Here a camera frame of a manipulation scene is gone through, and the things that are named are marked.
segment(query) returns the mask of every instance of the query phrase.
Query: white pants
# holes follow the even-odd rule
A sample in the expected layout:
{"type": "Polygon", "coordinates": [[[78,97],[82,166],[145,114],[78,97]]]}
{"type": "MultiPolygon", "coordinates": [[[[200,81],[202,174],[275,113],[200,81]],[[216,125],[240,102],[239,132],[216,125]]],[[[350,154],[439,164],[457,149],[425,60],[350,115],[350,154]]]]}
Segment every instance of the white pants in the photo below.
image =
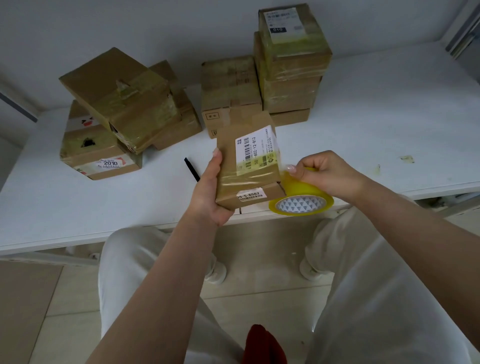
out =
{"type": "MultiPolygon", "coordinates": [[[[109,237],[98,276],[102,336],[166,240],[153,228],[109,237]]],[[[307,363],[470,363],[460,330],[356,208],[316,231],[305,255],[314,269],[335,272],[307,363]]],[[[242,352],[200,299],[185,363],[240,363],[242,352]]]]}

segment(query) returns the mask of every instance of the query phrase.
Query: brown cardboard box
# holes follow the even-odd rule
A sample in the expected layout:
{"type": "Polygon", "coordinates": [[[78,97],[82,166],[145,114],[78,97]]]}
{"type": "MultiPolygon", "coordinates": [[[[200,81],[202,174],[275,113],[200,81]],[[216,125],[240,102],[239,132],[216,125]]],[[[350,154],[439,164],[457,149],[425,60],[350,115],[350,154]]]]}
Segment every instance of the brown cardboard box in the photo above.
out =
{"type": "Polygon", "coordinates": [[[252,56],[202,64],[202,117],[210,138],[218,129],[262,111],[252,56]]]}
{"type": "Polygon", "coordinates": [[[160,133],[160,136],[154,140],[154,147],[162,150],[201,132],[202,126],[198,121],[198,116],[192,103],[181,87],[170,64],[167,61],[161,61],[150,67],[150,69],[168,81],[173,94],[173,100],[181,114],[180,122],[167,126],[160,133]]]}
{"type": "Polygon", "coordinates": [[[310,109],[317,96],[321,76],[296,78],[285,81],[268,79],[264,48],[258,32],[253,35],[253,54],[257,66],[260,92],[264,102],[264,110],[278,113],[293,110],[310,109]]]}
{"type": "Polygon", "coordinates": [[[134,153],[180,120],[167,81],[117,48],[66,75],[62,84],[134,153]]]}
{"type": "Polygon", "coordinates": [[[310,109],[280,112],[278,114],[270,114],[275,126],[295,124],[297,122],[307,121],[310,109]]]}
{"type": "Polygon", "coordinates": [[[139,170],[142,154],[130,152],[77,101],[72,103],[60,159],[91,180],[139,170]]]}
{"type": "Polygon", "coordinates": [[[280,184],[280,153],[267,111],[218,130],[223,155],[216,203],[234,210],[285,196],[280,184]]]}
{"type": "Polygon", "coordinates": [[[270,80],[323,76],[332,51],[307,4],[259,10],[258,30],[270,80]]]}

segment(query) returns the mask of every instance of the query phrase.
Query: yellow tape roll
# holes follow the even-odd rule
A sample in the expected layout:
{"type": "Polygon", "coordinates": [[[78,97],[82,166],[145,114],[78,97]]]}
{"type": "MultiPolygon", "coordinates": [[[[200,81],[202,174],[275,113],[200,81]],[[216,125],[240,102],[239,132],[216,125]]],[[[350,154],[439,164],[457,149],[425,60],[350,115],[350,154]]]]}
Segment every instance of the yellow tape roll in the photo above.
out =
{"type": "Polygon", "coordinates": [[[329,194],[311,184],[296,180],[286,171],[282,175],[282,186],[287,196],[268,203],[268,208],[277,214],[313,215],[328,210],[333,205],[333,198],[329,194]]]}

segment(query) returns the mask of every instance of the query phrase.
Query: forearm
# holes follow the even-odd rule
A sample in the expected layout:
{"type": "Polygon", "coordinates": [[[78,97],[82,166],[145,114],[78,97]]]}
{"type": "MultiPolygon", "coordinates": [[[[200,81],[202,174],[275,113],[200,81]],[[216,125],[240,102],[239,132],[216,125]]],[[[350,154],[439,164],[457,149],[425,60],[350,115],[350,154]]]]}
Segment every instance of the forearm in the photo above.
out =
{"type": "Polygon", "coordinates": [[[352,203],[471,341],[479,337],[480,238],[371,181],[352,203]]]}
{"type": "Polygon", "coordinates": [[[185,213],[87,363],[183,363],[216,229],[185,213]]]}

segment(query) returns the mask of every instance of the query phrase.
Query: black pen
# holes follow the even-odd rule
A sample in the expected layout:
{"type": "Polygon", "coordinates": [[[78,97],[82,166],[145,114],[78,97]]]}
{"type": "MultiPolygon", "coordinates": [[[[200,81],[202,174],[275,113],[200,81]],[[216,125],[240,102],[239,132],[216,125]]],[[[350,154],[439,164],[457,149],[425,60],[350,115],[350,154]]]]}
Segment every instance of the black pen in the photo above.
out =
{"type": "Polygon", "coordinates": [[[195,168],[193,168],[192,164],[189,162],[189,160],[187,158],[185,158],[184,161],[185,161],[185,163],[187,163],[188,169],[190,170],[190,172],[192,172],[193,176],[195,177],[195,179],[198,182],[200,180],[200,176],[198,175],[197,171],[195,170],[195,168]]]}

